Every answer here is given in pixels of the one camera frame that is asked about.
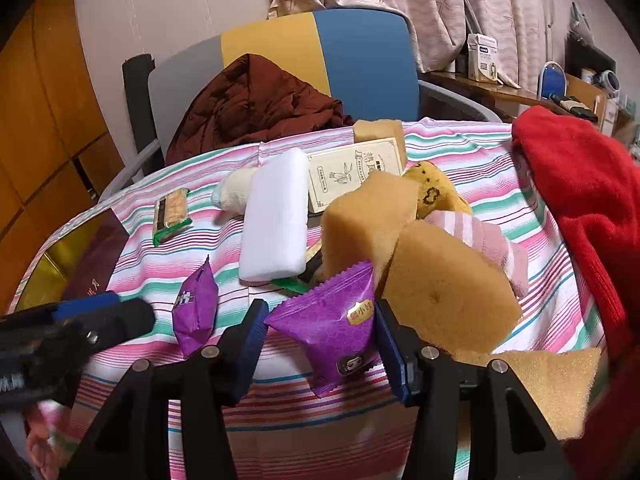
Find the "yellow sponge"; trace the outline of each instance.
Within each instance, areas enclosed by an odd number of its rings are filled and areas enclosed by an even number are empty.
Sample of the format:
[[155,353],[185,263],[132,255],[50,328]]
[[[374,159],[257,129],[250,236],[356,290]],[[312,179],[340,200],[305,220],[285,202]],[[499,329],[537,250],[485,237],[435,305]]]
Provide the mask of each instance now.
[[[537,404],[556,438],[579,438],[591,384],[598,369],[600,349],[589,348],[563,354],[545,351],[479,354],[456,352],[456,361],[486,366],[492,359],[502,359],[518,376]],[[468,419],[461,417],[458,446],[468,447]]]
[[398,235],[415,219],[417,191],[411,180],[372,171],[358,189],[331,202],[321,219],[323,276],[370,260],[382,286]]
[[415,180],[420,184],[417,218],[424,218],[435,210],[462,211],[470,215],[473,214],[471,206],[458,194],[449,177],[436,165],[423,160],[409,168],[403,177]]
[[404,130],[402,121],[392,119],[378,119],[377,121],[365,121],[359,119],[353,125],[353,142],[365,142],[366,140],[388,139],[394,137],[398,145],[402,170],[406,166],[406,146],[404,145]]
[[400,324],[450,353],[491,352],[522,313],[502,269],[422,220],[402,229],[382,297]]

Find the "bolt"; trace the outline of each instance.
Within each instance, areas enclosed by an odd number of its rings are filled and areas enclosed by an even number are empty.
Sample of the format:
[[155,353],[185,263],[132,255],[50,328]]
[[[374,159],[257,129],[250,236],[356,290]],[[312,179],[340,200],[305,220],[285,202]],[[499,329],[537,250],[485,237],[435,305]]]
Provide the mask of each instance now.
[[437,359],[440,355],[440,351],[435,346],[423,346],[420,350],[420,354],[425,359]]
[[213,359],[214,357],[218,357],[220,355],[220,348],[215,345],[205,346],[202,350],[200,350],[200,355],[205,359]]
[[98,342],[98,333],[91,330],[91,332],[86,335],[86,340],[90,345],[95,345]]
[[502,359],[494,359],[493,361],[491,361],[491,368],[493,368],[499,374],[503,374],[509,369],[509,365]]
[[144,372],[149,368],[149,361],[146,359],[138,359],[131,365],[131,368],[133,368],[134,372]]

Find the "white wall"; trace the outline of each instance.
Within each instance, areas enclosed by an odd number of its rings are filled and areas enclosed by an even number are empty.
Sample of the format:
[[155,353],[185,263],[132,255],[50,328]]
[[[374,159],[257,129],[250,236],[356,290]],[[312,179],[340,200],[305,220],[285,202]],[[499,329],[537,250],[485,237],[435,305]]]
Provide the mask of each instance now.
[[[554,0],[554,61],[564,62],[564,39],[569,30],[570,6],[573,0]],[[587,16],[596,46],[616,61],[616,75],[621,92],[640,105],[640,53],[616,15],[604,0],[578,0]]]
[[264,20],[271,0],[76,0],[91,82],[124,162],[137,151],[122,83],[122,63],[151,54],[156,65],[230,28]]

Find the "purple wrapper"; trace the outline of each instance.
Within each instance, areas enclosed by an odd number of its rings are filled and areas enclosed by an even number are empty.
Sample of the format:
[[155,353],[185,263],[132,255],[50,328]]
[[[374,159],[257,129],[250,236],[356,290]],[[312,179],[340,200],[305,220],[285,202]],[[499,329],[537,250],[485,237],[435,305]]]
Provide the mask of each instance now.
[[207,256],[202,266],[184,280],[172,310],[174,333],[185,359],[206,345],[217,309],[218,284]]
[[374,298],[373,267],[360,262],[283,301],[264,321],[305,346],[316,396],[366,368],[372,357]]

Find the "table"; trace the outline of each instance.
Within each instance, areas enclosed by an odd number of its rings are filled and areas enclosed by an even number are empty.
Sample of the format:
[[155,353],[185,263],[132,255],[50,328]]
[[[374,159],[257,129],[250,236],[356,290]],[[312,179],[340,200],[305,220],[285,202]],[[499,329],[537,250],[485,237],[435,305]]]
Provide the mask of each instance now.
[[[423,119],[403,126],[409,160],[435,163],[479,219],[499,224],[506,237],[529,253],[530,293],[520,301],[522,318],[497,351],[559,352],[603,346],[593,297],[572,266],[526,162],[511,152],[511,125]],[[347,127],[205,153],[124,189],[47,241],[39,254],[73,227],[111,207],[130,237],[108,289],[123,299],[140,296],[156,312],[151,333],[92,358],[70,413],[52,403],[42,405],[47,421],[55,427],[54,440],[63,460],[133,361],[146,358],[161,365],[182,358],[172,330],[171,309],[182,281],[207,257],[220,288],[210,344],[243,318],[253,299],[263,298],[274,308],[291,294],[272,284],[246,286],[239,281],[242,218],[214,208],[210,199],[222,178],[240,167],[265,164],[294,146],[311,153],[352,142],[353,131]],[[153,204],[183,186],[191,189],[188,206],[193,224],[155,248],[151,243]],[[319,227],[308,229],[308,245],[319,237]],[[311,392],[310,375],[301,346],[270,330],[248,394],[235,408],[223,410],[239,477],[398,478],[417,409],[404,408],[394,399],[382,364],[322,399]],[[171,476],[184,480],[178,400],[169,403],[169,426]],[[466,478],[468,460],[468,449],[459,449],[456,478]]]
[[481,83],[451,72],[427,72],[421,77],[425,81],[478,101],[491,110],[496,109],[496,101],[507,101],[527,106],[541,105],[556,114],[570,115],[553,101],[538,99],[536,94],[523,88],[516,89],[507,85]]

